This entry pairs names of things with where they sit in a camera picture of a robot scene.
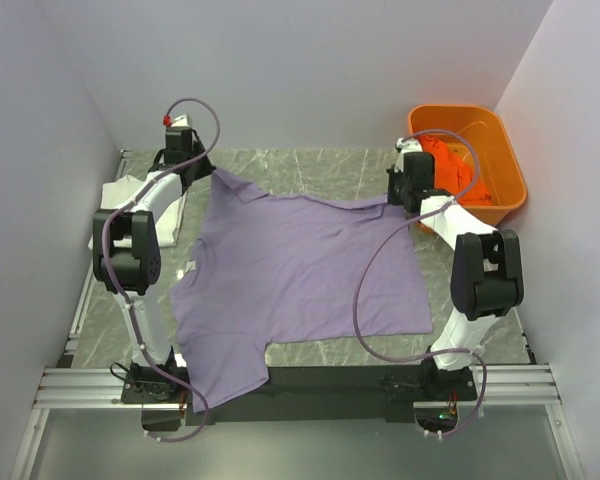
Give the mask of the purple t shirt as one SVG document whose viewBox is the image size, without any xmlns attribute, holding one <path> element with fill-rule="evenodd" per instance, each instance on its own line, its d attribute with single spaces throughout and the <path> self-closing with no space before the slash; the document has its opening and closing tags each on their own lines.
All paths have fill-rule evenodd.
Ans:
<svg viewBox="0 0 600 480">
<path fill-rule="evenodd" d="M 272 343 L 431 333 L 405 223 L 380 197 L 274 195 L 215 170 L 191 269 L 170 293 L 196 408 L 263 385 Z"/>
</svg>

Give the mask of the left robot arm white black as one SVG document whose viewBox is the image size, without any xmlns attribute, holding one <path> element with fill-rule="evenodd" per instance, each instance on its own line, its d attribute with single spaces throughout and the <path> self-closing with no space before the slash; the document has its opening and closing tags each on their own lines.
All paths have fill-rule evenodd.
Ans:
<svg viewBox="0 0 600 480">
<path fill-rule="evenodd" d="M 124 403 L 170 403 L 189 396 L 188 376 L 177 365 L 159 319 L 154 285 L 162 266 L 156 223 L 193 182 L 213 171 L 197 132 L 168 125 L 165 147 L 145 181 L 115 207 L 94 214 L 93 273 L 113 294 L 132 341 L 132 361 L 123 377 Z"/>
</svg>

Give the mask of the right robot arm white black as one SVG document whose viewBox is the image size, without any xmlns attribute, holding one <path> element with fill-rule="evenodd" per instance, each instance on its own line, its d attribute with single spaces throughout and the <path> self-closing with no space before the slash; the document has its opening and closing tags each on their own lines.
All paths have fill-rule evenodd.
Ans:
<svg viewBox="0 0 600 480">
<path fill-rule="evenodd" d="M 453 308 L 418 377 L 427 399 L 445 400 L 468 386 L 469 365 L 484 336 L 523 300 L 519 238 L 484 223 L 446 190 L 436 189 L 430 153 L 402 148 L 388 175 L 389 203 L 414 214 L 453 250 Z"/>
</svg>

